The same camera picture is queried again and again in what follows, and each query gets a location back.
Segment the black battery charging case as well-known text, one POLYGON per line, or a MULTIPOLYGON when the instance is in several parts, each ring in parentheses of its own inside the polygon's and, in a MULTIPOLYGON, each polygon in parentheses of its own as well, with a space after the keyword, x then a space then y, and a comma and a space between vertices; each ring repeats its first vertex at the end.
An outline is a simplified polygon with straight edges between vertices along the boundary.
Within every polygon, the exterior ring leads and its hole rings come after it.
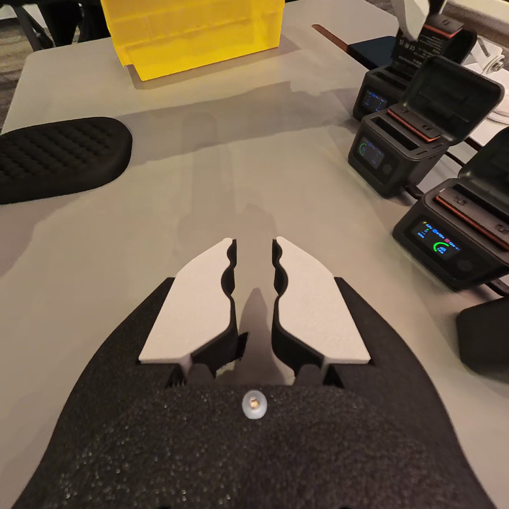
POLYGON ((392 237, 450 289, 461 291, 508 276, 508 245, 493 243, 434 201, 462 198, 508 223, 508 128, 459 171, 424 193, 392 237))
POLYGON ((461 311, 456 319, 460 360, 481 374, 508 372, 508 298, 461 311))
POLYGON ((503 87, 442 56, 424 61, 394 105, 364 116, 349 151, 349 164, 384 198, 417 186, 452 146, 458 145, 503 99, 503 87), (442 132, 426 143, 387 110, 412 113, 442 132))
MULTIPOLYGON (((474 47, 476 40, 477 33, 475 31, 463 28, 461 42, 465 59, 474 47)), ((361 120, 370 113, 382 111, 399 102, 415 74, 406 76, 397 73, 390 65, 368 71, 364 76, 353 107, 353 117, 361 120)))

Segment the white stand base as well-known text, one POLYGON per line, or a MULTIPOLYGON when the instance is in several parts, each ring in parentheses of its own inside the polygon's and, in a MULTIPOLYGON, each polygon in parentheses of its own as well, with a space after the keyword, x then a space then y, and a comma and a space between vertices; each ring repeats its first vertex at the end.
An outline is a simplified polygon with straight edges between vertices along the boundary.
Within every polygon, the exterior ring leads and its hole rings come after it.
POLYGON ((501 47, 484 37, 477 36, 477 41, 463 66, 499 83, 503 87, 503 99, 488 115, 488 119, 499 124, 508 125, 508 70, 504 67, 505 62, 501 47))

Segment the dark flat pad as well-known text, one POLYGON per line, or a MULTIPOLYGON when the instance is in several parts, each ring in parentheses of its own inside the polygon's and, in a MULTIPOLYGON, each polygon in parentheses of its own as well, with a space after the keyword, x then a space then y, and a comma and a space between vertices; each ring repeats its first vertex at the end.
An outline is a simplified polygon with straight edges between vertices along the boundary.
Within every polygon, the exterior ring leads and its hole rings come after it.
POLYGON ((390 65, 396 46, 396 36, 384 36, 347 46, 346 53, 368 71, 390 65))

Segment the black quilted pad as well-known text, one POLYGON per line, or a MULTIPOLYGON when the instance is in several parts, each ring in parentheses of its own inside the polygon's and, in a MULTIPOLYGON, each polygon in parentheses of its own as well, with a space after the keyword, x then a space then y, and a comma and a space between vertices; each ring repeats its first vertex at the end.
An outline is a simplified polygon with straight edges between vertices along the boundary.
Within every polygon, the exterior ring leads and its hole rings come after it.
POLYGON ((109 117, 33 125, 1 135, 1 205, 76 194, 124 173, 133 136, 109 117))

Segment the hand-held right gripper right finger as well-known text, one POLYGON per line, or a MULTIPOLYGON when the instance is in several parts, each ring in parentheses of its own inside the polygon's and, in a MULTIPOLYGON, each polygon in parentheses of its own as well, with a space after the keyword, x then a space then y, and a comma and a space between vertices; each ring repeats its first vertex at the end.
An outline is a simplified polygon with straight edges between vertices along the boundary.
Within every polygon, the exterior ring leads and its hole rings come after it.
POLYGON ((367 366, 371 355, 333 274, 284 237, 272 241, 272 351, 295 376, 305 366, 367 366))

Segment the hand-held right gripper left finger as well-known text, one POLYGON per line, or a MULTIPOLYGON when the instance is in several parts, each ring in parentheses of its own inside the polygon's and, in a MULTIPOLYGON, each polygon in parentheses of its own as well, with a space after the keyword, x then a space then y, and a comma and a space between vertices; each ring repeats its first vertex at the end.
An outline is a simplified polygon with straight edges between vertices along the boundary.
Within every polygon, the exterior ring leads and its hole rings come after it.
POLYGON ((248 335, 238 333, 236 265, 237 241, 224 238, 177 273, 139 354, 141 364, 174 364, 184 374, 201 364, 216 374, 243 357, 248 335))

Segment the yellow plastic bin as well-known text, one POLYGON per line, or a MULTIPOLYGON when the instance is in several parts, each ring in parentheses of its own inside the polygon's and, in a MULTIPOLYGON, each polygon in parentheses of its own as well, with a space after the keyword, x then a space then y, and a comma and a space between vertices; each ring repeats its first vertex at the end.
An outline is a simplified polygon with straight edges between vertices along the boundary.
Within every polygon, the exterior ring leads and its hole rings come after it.
POLYGON ((122 66, 148 81, 279 46, 285 1, 101 1, 122 66))

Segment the black camera battery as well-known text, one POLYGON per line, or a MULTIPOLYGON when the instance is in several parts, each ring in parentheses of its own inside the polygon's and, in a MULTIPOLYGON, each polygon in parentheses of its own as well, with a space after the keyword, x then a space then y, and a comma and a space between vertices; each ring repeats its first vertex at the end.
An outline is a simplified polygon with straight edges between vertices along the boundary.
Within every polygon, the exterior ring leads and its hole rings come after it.
POLYGON ((423 62, 432 56, 443 56, 457 64, 465 60, 461 42, 463 25, 450 19, 427 21, 414 41, 398 31, 396 45, 391 54, 390 67, 397 73, 412 76, 423 62))
POLYGON ((436 196, 434 201, 493 243, 508 245, 508 224, 478 205, 462 198, 452 199, 441 195, 436 196))
POLYGON ((406 114, 398 112, 391 107, 387 110, 387 114, 398 124, 402 125, 405 129, 409 130, 426 143, 434 142, 442 137, 441 131, 427 124, 423 124, 421 122, 422 119, 412 113, 406 114))

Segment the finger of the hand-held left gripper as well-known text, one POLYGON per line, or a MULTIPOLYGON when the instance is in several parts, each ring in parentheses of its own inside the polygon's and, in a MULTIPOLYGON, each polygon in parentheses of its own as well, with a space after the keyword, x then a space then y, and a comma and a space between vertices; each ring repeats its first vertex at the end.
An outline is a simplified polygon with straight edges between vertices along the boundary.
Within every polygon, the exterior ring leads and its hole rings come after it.
POLYGON ((392 1, 398 26, 407 39, 417 39, 429 16, 432 1, 392 1))

